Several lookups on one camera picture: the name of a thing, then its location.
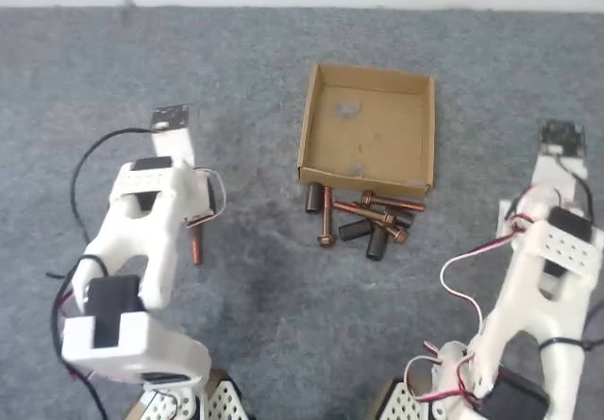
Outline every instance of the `white robotic arm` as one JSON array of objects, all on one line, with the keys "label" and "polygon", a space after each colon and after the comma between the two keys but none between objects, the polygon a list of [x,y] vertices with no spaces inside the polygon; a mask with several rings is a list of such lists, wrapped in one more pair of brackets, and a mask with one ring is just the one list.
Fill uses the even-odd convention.
[{"label": "white robotic arm", "polygon": [[[109,211],[84,252],[92,258],[80,260],[72,278],[83,316],[65,320],[61,353],[71,365],[142,384],[148,393],[163,394],[160,398],[170,396],[174,406],[163,418],[205,419],[209,351],[149,314],[170,301],[179,231],[214,216],[209,171],[194,168],[189,114],[188,106],[156,109],[151,130],[157,155],[122,166]],[[136,256],[147,257],[142,278],[119,276]],[[239,402],[235,392],[231,397]],[[149,402],[159,403],[154,396]],[[237,406],[240,418],[246,418]]]},{"label": "white robotic arm", "polygon": [[[523,418],[572,419],[584,360],[582,333],[604,248],[604,233],[574,201],[571,172],[587,177],[582,138],[582,128],[545,123],[532,187],[519,202],[500,205],[497,236],[510,236],[513,255],[493,311],[468,346],[449,342],[433,349],[432,396],[416,397],[399,381],[393,393],[408,405],[396,406],[390,397],[377,418],[412,406],[422,418],[435,420],[512,418],[503,406],[527,401]],[[514,228],[519,222],[508,220],[511,206],[522,230]],[[508,385],[515,393],[498,388],[516,377],[500,361],[507,343],[523,330],[540,344],[544,371],[543,390],[534,388],[532,395],[523,386],[528,383],[518,380]]]}]

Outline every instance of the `bolt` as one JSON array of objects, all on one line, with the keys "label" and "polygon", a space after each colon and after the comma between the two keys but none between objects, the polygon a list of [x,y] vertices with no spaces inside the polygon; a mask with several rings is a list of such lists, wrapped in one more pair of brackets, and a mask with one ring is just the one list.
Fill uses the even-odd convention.
[{"label": "bolt", "polygon": [[357,214],[365,219],[373,219],[383,222],[384,224],[392,224],[394,222],[394,216],[389,212],[376,212],[374,210],[366,210],[360,206],[351,205],[350,203],[344,203],[342,201],[334,201],[333,207],[336,210],[345,210],[352,214]]},{"label": "bolt", "polygon": [[317,238],[317,242],[324,248],[331,247],[335,244],[336,239],[331,234],[331,188],[325,186],[323,189],[323,221],[321,226],[321,236]]},{"label": "bolt", "polygon": [[386,232],[393,237],[394,241],[397,244],[404,243],[405,240],[407,239],[407,237],[409,236],[409,233],[407,231],[405,231],[404,229],[389,227],[386,224],[384,224],[383,222],[380,222],[379,220],[372,220],[372,222],[374,224],[376,224],[378,227],[384,228],[386,230]]},{"label": "bolt", "polygon": [[386,198],[383,196],[376,196],[372,191],[365,191],[362,193],[361,203],[364,206],[370,205],[382,205],[382,206],[394,206],[396,208],[402,208],[404,210],[416,210],[422,212],[426,210],[426,205],[421,203],[414,203],[412,201],[397,200],[396,198]]},{"label": "bolt", "polygon": [[195,266],[201,265],[204,259],[203,252],[203,236],[204,236],[204,224],[199,224],[191,228],[191,253],[193,254],[193,264]]}]

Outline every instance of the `floor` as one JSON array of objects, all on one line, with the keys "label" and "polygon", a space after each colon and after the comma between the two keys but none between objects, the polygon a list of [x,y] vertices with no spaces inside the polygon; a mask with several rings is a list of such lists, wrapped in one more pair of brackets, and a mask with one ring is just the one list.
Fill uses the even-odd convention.
[{"label": "floor", "polygon": [[[0,405],[7,418],[96,419],[49,334],[58,287],[84,244],[70,215],[76,161],[100,135],[145,126],[153,107],[199,102],[199,160],[226,183],[199,269],[183,235],[171,328],[209,349],[259,419],[361,419],[422,341],[468,341],[476,316],[446,295],[448,257],[493,237],[497,200],[534,166],[538,122],[588,129],[596,214],[604,214],[604,15],[445,10],[0,9]],[[409,241],[383,262],[365,242],[316,245],[295,159],[316,61],[432,74],[436,183]],[[120,165],[152,154],[124,136],[91,157],[77,195],[97,229]],[[338,223],[348,221],[343,214]],[[460,263],[451,283],[488,311],[511,251]],[[601,284],[598,295],[604,295]],[[591,334],[604,332],[604,315]],[[539,380],[536,345],[504,362]],[[576,418],[601,418],[604,352],[587,356]],[[135,387],[93,379],[120,418]]]}]

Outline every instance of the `hex bolt head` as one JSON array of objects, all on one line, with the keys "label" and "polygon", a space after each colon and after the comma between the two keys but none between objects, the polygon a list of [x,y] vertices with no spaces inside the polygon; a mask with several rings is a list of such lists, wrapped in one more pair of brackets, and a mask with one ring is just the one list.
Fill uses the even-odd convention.
[{"label": "hex bolt head", "polygon": [[321,235],[317,238],[317,243],[324,248],[330,248],[336,243],[336,238],[330,234]]}]

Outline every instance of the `brown cardboard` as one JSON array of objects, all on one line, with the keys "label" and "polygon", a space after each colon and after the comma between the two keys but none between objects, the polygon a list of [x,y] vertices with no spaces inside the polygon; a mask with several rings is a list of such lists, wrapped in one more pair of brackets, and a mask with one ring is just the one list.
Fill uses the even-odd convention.
[{"label": "brown cardboard", "polygon": [[298,177],[421,198],[433,182],[435,120],[431,76],[315,65]]}]

